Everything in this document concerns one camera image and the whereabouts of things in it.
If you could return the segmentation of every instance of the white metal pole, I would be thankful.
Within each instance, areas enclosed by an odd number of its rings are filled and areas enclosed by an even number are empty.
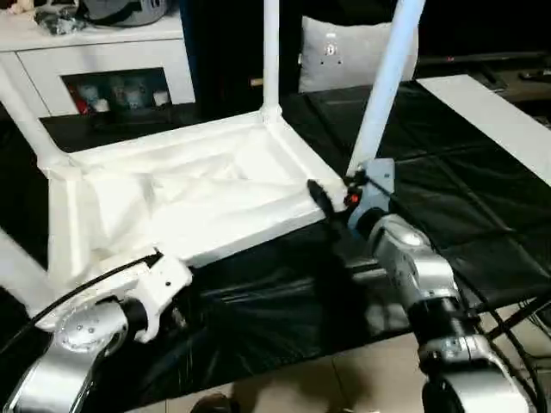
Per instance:
[[[57,298],[46,271],[1,229],[0,286],[25,305],[31,317]]]
[[[423,13],[424,2],[425,0],[401,0],[396,6],[387,50],[377,71],[368,107],[363,115],[362,126],[350,159],[347,171],[349,176],[361,162],[375,159],[377,155]]]
[[[279,2],[264,0],[264,105],[279,107]]]
[[[41,169],[47,168],[48,165],[57,163],[66,157],[64,152],[53,143],[52,137],[40,123],[40,120],[34,116],[27,103],[23,101],[1,65],[0,102],[8,111],[9,116],[21,131],[23,137],[31,145]]]

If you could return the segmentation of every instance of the metal bracket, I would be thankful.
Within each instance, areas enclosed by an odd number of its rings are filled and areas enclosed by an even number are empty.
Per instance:
[[[355,234],[360,218],[370,209],[380,208],[389,212],[388,194],[394,193],[394,160],[379,158],[364,161],[360,164],[356,175],[363,176],[364,181],[356,182],[356,185],[362,190],[362,196],[360,203],[348,220],[348,227]],[[386,193],[378,189],[372,181],[381,186]]]

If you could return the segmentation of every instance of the white plastic cover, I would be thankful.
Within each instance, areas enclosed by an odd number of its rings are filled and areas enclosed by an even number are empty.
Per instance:
[[[49,273],[62,283],[147,246],[202,266],[323,218],[306,181],[342,209],[344,185],[278,116],[260,112],[72,155],[50,179]]]

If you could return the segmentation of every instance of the black tablecloth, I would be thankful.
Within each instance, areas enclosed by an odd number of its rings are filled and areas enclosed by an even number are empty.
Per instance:
[[[343,174],[367,97],[361,88],[292,96],[283,113]],[[380,155],[396,160],[397,196],[494,306],[551,287],[551,188],[474,126],[405,84]],[[86,411],[127,410],[406,331],[387,279],[358,284],[346,268],[358,247],[319,223],[196,270],[158,338],[105,362]]]

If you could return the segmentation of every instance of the tile floor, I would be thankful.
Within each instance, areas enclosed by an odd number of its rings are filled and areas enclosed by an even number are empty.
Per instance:
[[[502,317],[516,310],[507,307]],[[493,322],[483,317],[490,329]],[[532,354],[551,354],[551,342],[532,324],[514,329]],[[513,349],[498,339],[504,352]],[[212,392],[239,401],[241,413],[329,413],[351,409],[358,413],[422,413],[424,376],[417,369],[417,344],[412,335],[351,350],[317,361],[168,400],[133,413],[189,413],[195,402]]]

